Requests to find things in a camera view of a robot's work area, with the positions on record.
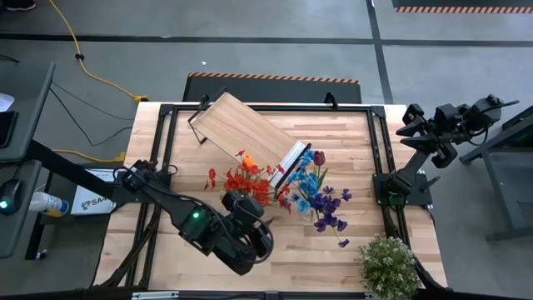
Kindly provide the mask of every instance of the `black mat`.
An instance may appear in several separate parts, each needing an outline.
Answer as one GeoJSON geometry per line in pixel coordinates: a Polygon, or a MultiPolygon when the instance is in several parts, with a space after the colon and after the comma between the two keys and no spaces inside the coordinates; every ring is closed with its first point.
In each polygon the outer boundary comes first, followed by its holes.
{"type": "Polygon", "coordinates": [[[224,87],[249,103],[323,103],[331,92],[338,103],[361,104],[361,87],[355,79],[214,72],[189,73],[183,101],[213,97],[224,87]]]}
{"type": "Polygon", "coordinates": [[[533,13],[533,0],[392,0],[399,13],[533,13]]]}

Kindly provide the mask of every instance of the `wooden tabletop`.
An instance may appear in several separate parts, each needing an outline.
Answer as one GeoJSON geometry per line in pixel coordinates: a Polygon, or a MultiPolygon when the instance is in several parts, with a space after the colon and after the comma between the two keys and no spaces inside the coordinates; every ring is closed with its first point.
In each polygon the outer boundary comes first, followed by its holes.
{"type": "MultiPolygon", "coordinates": [[[[148,159],[157,124],[159,102],[139,104],[125,165],[148,159]]],[[[396,167],[403,167],[414,150],[399,143],[395,131],[403,126],[404,105],[387,105],[396,167]]],[[[257,264],[247,275],[238,276],[214,255],[205,257],[177,235],[167,213],[162,214],[153,259],[151,290],[276,290],[362,292],[359,265],[354,262],[357,246],[369,243],[374,234],[383,233],[381,210],[375,205],[371,175],[375,172],[366,115],[361,112],[261,112],[269,121],[312,148],[326,154],[329,168],[325,184],[350,188],[353,199],[344,202],[338,216],[348,221],[340,232],[351,242],[339,248],[333,232],[316,232],[310,221],[297,213],[266,207],[264,219],[274,217],[271,229],[275,238],[270,258],[257,264]]],[[[180,112],[174,136],[171,164],[178,168],[171,189],[208,201],[223,210],[221,192],[204,192],[209,168],[224,173],[235,167],[235,160],[212,142],[200,145],[187,119],[192,112],[180,112]]],[[[163,132],[167,132],[168,122],[163,132]]],[[[381,132],[376,120],[381,144],[381,132]]],[[[386,162],[382,162],[386,172],[386,162]]],[[[111,215],[95,284],[106,280],[131,248],[139,204],[128,204],[111,215]]],[[[431,218],[418,207],[406,207],[406,220],[414,253],[434,279],[446,286],[438,242],[431,218]]],[[[140,274],[142,263],[137,273],[140,274]]]]}

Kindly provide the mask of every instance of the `concrete floor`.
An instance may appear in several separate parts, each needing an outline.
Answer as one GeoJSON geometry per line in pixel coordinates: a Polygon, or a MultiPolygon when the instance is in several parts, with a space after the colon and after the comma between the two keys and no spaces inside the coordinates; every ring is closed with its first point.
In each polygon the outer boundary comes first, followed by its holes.
{"type": "MultiPolygon", "coordinates": [[[[352,44],[82,42],[87,67],[153,101],[182,98],[189,72],[272,73],[361,80],[364,103],[384,103],[366,0],[56,0],[79,34],[227,38],[339,38],[352,44]]],[[[391,1],[374,1],[381,38],[410,40],[533,41],[533,15],[396,13],[391,1]]],[[[0,15],[0,33],[66,34],[48,1],[37,9],[0,15]]],[[[54,81],[95,106],[125,118],[135,103],[79,69],[72,42],[0,41],[0,53],[23,62],[54,61],[54,81]]],[[[529,107],[531,47],[383,47],[396,104],[419,103],[428,114],[444,103],[473,103],[488,93],[521,103],[503,112],[506,120],[529,107]]],[[[64,92],[58,95],[94,141],[131,121],[87,109],[64,92]]],[[[491,135],[499,131],[492,128],[491,135]]],[[[36,138],[50,148],[67,148],[99,158],[125,151],[124,132],[91,147],[57,100],[49,96],[36,138]]],[[[457,149],[466,153],[473,146],[457,149]]],[[[81,158],[72,157],[80,163],[81,158]]],[[[449,286],[458,291],[533,298],[533,238],[487,245],[485,235],[506,228],[485,166],[458,160],[448,168],[425,166],[440,175],[432,188],[436,232],[449,286]]],[[[30,216],[21,244],[27,241],[30,216]]],[[[87,287],[97,266],[105,223],[49,228],[51,255],[41,262],[21,256],[0,261],[0,294],[87,287]]]]}

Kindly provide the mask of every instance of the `potted plant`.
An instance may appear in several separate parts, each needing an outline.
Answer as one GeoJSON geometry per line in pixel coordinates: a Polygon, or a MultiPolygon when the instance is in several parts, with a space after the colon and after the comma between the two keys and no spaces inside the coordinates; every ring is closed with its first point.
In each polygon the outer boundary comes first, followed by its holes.
{"type": "Polygon", "coordinates": [[[411,299],[421,282],[413,252],[398,237],[376,238],[359,247],[361,283],[383,300],[411,299]]]}

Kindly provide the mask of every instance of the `computer mouse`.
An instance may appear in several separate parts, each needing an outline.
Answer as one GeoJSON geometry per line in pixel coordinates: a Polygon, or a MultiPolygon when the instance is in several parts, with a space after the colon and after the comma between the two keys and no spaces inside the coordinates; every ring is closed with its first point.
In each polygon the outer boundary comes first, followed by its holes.
{"type": "Polygon", "coordinates": [[[21,206],[21,181],[18,179],[7,180],[0,186],[0,213],[11,215],[21,206]]]}

